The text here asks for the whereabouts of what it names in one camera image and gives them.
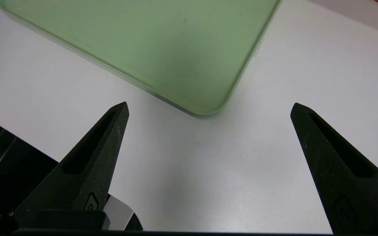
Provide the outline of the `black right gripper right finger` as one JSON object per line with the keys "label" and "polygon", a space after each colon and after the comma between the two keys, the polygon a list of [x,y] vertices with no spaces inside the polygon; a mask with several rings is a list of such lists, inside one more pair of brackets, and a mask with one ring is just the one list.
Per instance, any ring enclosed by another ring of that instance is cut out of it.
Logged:
{"label": "black right gripper right finger", "polygon": [[309,107],[290,118],[332,232],[378,235],[378,168]]}

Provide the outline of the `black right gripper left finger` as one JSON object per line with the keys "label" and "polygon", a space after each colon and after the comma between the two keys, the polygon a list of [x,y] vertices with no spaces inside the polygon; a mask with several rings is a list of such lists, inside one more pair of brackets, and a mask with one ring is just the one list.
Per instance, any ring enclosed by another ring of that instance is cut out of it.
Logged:
{"label": "black right gripper left finger", "polygon": [[19,228],[53,226],[73,216],[101,215],[129,118],[111,107],[15,209]]}

